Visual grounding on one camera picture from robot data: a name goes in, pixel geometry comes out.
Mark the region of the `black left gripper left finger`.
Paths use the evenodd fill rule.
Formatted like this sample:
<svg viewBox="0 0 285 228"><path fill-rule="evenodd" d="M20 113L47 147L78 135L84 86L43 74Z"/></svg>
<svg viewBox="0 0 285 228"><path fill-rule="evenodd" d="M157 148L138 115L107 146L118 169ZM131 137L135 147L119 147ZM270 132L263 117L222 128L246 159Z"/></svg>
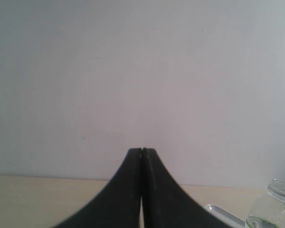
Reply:
<svg viewBox="0 0 285 228"><path fill-rule="evenodd" d="M130 149L105 187L56 228L138 228L142 150Z"/></svg>

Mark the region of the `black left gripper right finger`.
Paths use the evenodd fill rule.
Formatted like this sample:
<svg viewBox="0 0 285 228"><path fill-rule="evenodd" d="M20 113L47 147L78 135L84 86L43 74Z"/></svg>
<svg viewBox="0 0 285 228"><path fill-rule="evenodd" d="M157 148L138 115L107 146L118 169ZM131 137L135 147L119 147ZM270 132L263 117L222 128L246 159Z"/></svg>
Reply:
<svg viewBox="0 0 285 228"><path fill-rule="evenodd" d="M146 228L227 228L170 175L155 149L142 150L141 196Z"/></svg>

